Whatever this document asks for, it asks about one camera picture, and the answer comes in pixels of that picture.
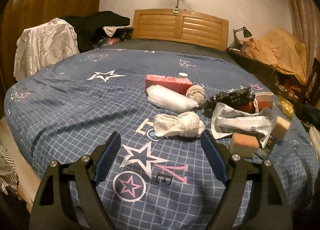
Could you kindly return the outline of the white printed plastic bag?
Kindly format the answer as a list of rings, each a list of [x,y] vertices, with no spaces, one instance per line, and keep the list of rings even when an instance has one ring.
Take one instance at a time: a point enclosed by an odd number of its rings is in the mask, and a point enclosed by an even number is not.
[[[261,148],[264,148],[274,122],[274,114],[268,107],[259,113],[250,114],[217,103],[212,115],[211,133],[218,140],[231,136],[235,132],[255,136]]]

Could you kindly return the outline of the dark plaid plastic bag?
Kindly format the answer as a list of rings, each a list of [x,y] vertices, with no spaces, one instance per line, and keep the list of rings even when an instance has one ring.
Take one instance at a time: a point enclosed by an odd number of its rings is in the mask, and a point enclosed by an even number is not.
[[[203,109],[213,111],[217,103],[224,103],[232,108],[242,107],[253,103],[255,94],[250,87],[242,88],[232,92],[220,92],[209,97],[203,104]]]

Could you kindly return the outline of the white sock pair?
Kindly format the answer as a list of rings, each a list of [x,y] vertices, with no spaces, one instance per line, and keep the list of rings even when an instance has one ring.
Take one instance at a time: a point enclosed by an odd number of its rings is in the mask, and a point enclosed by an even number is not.
[[[153,129],[156,137],[199,138],[205,126],[196,113],[188,111],[178,116],[157,114],[154,117]]]

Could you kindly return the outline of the clear bubble wrap roll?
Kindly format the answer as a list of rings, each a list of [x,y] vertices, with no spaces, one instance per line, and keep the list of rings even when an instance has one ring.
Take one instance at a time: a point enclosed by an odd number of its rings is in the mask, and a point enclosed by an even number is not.
[[[149,86],[146,93],[148,102],[176,113],[184,113],[199,107],[195,100],[160,85]]]

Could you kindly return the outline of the beige sponge block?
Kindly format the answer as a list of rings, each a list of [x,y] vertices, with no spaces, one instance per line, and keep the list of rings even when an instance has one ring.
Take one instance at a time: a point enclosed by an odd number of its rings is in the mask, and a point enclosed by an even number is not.
[[[271,135],[277,140],[282,141],[290,128],[291,122],[281,116],[277,116],[274,122]]]
[[[255,136],[240,133],[234,133],[229,144],[230,153],[240,155],[242,158],[253,158],[259,147]]]

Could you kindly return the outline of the yellow snack packet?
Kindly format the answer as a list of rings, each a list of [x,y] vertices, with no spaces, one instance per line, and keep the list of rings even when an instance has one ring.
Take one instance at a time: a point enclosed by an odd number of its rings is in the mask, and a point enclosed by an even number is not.
[[[287,101],[285,98],[281,97],[281,96],[277,96],[277,100],[278,100],[278,106],[281,109],[282,113],[285,115],[286,118],[288,119],[292,119],[294,113],[294,108],[293,105]]]

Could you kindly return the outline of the dark side desk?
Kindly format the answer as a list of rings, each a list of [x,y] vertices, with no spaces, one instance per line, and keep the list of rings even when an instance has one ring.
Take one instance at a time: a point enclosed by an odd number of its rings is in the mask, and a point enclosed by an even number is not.
[[[292,103],[303,103],[304,86],[299,83],[294,75],[283,74],[236,49],[227,48],[226,52],[237,64],[256,77],[274,94],[280,95]]]

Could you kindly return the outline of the blue star-pattern bedspread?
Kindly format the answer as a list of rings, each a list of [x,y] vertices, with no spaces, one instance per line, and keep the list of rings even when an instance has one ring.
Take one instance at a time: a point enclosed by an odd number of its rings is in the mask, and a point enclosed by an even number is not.
[[[147,74],[178,77],[180,72],[202,86],[206,97],[247,87],[254,93],[266,90],[242,68],[215,57],[99,49],[14,84],[5,95],[5,116],[20,153],[41,178],[50,162],[76,162],[113,132],[120,134],[118,154],[96,187],[114,229],[207,229],[226,187],[212,171],[201,135],[156,137],[154,117],[180,113],[148,102],[145,89]],[[201,106],[190,111],[211,133],[214,111]],[[292,229],[304,229],[315,206],[319,164],[299,119],[289,122],[282,141],[270,134],[264,148],[244,159],[272,162],[290,205]],[[215,141],[229,150],[231,139]],[[77,218],[87,229],[75,182],[69,187]],[[234,226],[244,219],[251,188],[247,181]]]

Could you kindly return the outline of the red tissue pack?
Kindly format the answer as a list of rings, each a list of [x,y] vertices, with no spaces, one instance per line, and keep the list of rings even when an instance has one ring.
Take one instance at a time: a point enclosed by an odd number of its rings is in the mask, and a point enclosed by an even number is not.
[[[177,93],[185,95],[187,90],[193,86],[188,78],[168,77],[164,75],[147,74],[145,77],[145,89],[152,85],[160,85]]]

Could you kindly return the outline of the white bottle cap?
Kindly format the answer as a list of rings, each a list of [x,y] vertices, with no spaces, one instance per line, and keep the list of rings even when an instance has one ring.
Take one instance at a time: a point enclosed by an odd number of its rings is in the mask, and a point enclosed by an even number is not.
[[[180,73],[178,74],[178,77],[179,77],[179,78],[187,78],[188,75],[187,75],[186,73],[180,72]]]

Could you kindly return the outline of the brown paper sheet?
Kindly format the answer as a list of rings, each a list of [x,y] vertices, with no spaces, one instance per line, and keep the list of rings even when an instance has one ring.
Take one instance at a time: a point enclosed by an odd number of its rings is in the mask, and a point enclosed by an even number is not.
[[[261,39],[244,41],[246,54],[280,73],[293,75],[300,84],[307,82],[306,46],[293,34],[275,29]]]

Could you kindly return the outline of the black desk lamp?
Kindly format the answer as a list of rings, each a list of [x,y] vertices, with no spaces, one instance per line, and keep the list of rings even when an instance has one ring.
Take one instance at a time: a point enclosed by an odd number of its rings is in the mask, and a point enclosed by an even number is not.
[[[229,45],[229,48],[242,50],[245,39],[251,37],[252,33],[245,26],[233,29],[233,42]]]

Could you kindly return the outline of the black clothes pile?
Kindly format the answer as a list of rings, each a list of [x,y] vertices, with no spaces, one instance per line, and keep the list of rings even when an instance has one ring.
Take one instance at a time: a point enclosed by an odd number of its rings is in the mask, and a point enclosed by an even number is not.
[[[60,19],[68,22],[77,35],[78,50],[80,53],[94,49],[102,38],[106,37],[103,27],[127,26],[130,19],[112,11],[97,12],[87,17],[63,16]]]

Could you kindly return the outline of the wooden bed headboard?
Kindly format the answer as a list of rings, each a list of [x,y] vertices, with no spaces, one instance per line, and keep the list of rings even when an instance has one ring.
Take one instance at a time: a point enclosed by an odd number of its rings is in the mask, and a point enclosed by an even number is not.
[[[228,42],[228,20],[188,10],[137,9],[133,26],[133,39],[189,43],[220,51]]]

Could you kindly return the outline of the wooden wardrobe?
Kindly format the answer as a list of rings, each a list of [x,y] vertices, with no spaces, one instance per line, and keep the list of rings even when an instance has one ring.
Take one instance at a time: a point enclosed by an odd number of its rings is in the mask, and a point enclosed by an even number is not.
[[[1,86],[14,83],[16,42],[23,30],[67,15],[98,12],[100,0],[9,0],[1,13]]]

